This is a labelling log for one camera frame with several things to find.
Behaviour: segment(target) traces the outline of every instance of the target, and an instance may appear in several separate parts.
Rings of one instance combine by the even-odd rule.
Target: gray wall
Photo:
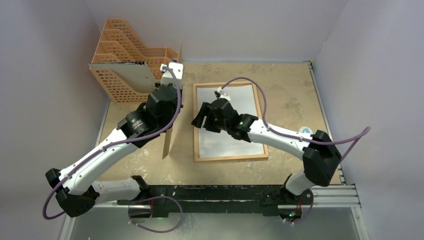
[[[423,13],[422,0],[350,0],[316,58],[334,138],[372,127],[342,163],[372,239],[424,235]]]
[[[87,66],[99,29],[83,0],[3,1],[0,22],[0,239],[58,239],[44,174],[94,146],[107,102]]]
[[[86,0],[100,29],[126,18],[150,46],[190,61],[314,59],[348,0]]]

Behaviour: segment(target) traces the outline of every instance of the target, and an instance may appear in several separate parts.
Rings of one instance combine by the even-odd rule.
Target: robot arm
[[[182,87],[183,65],[172,62],[168,67],[173,69]],[[156,133],[169,124],[178,107],[177,91],[182,91],[181,87],[176,89],[169,79],[172,77],[167,71],[156,90],[148,95],[147,101],[122,119],[111,134],[83,158],[62,170],[52,168],[45,174],[52,188],[64,178],[68,178],[57,189],[55,197],[60,207],[70,217],[82,215],[96,204],[114,200],[133,200],[148,190],[149,186],[141,176],[118,181],[96,181],[96,179],[123,157],[135,152],[159,135],[129,143],[124,141]],[[105,147],[118,142],[119,144],[114,146]],[[96,152],[100,153],[71,176],[70,172],[76,166]]]
[[[191,123],[193,126],[216,133],[223,130],[236,140],[266,144],[302,160],[304,170],[290,175],[281,189],[289,195],[299,196],[314,185],[326,187],[330,184],[342,157],[334,145],[318,145],[275,134],[257,116],[239,114],[233,109],[230,97],[222,89],[218,88],[215,95],[217,97],[215,101],[202,104],[198,115]],[[277,132],[302,139],[331,142],[328,134],[320,130],[315,134],[308,134],[270,124],[269,126]]]

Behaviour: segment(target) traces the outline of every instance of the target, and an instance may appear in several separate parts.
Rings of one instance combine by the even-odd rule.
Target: beige table surface
[[[162,159],[165,134],[123,158],[100,181],[142,176],[149,184],[259,185],[282,184],[303,168],[301,160],[269,147],[269,159],[240,162],[194,162],[193,83],[226,82],[235,77],[257,81],[266,94],[266,120],[297,131],[302,126],[326,130],[314,84],[306,63],[192,63],[184,62],[183,109],[177,117],[169,155]],[[110,103],[100,141],[138,104]],[[336,173],[331,184],[340,184]]]

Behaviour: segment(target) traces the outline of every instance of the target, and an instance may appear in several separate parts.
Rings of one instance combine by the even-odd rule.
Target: white wall
[[[350,0],[314,66],[334,138],[372,127],[342,163],[372,239],[424,236],[423,13],[422,0]]]
[[[100,33],[83,0],[3,1],[0,22],[0,239],[58,239],[44,174],[94,146],[107,96],[87,63]]]
[[[125,18],[189,61],[314,59],[348,0],[86,0],[99,29]]]

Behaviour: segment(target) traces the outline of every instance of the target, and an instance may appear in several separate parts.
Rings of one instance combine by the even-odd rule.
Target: framed whiteboard
[[[197,116],[203,102],[216,100],[214,91],[225,82],[193,84],[193,112]],[[238,114],[250,114],[262,118],[258,91],[249,81],[235,81],[225,87],[224,91],[231,98],[232,107]],[[246,142],[232,138],[226,131],[221,133],[194,128],[194,161],[257,161],[267,160],[268,146],[260,143]]]

